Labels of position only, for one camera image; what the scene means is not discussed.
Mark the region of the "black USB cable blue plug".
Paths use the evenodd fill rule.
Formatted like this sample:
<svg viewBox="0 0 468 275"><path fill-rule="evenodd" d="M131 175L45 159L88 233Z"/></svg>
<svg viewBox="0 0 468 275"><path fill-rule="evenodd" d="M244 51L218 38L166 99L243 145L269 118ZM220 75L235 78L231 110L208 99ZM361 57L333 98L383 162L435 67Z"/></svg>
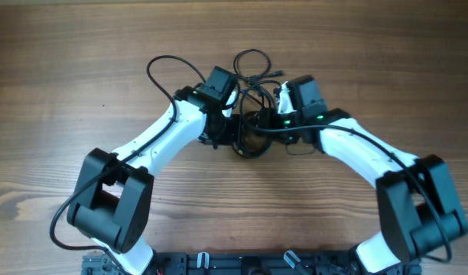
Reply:
<svg viewBox="0 0 468 275"><path fill-rule="evenodd" d="M267 125L270 120L269 115L270 111L263 109L261 111L247 112L245 113L245 118L254 126L258 126L259 124ZM232 149L240 157L257 159L271 148L272 140L267 135L254 132L245 126L241 115L236 114L232 119L236 119L237 124L237 129L235 130L237 137L232 143Z"/></svg>

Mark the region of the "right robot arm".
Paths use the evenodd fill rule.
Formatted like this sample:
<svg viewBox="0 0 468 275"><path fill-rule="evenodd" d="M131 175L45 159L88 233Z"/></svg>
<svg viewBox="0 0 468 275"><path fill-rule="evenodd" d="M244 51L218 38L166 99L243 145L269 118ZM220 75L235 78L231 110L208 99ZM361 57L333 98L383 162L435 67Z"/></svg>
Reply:
<svg viewBox="0 0 468 275"><path fill-rule="evenodd" d="M379 233L356 247L363 271L377 274L428 258L468 232L447 164L438 156L417 157L365 130L340 108L329 110L312 76L302 76L274 90L275 110L264 133L285 144L303 141L344 162L376 191Z"/></svg>

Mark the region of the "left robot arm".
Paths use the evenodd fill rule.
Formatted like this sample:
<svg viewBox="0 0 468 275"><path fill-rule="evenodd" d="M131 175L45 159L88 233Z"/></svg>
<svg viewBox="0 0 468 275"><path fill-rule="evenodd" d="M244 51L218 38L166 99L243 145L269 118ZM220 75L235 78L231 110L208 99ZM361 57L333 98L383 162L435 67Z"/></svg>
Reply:
<svg viewBox="0 0 468 275"><path fill-rule="evenodd" d="M96 148L83 161L67 222L126 273L143 274L154 257L141 236L154 178L191 141L219 144L236 86L235 75L217 66L205 83L176 91L168 110L133 141L111 153Z"/></svg>

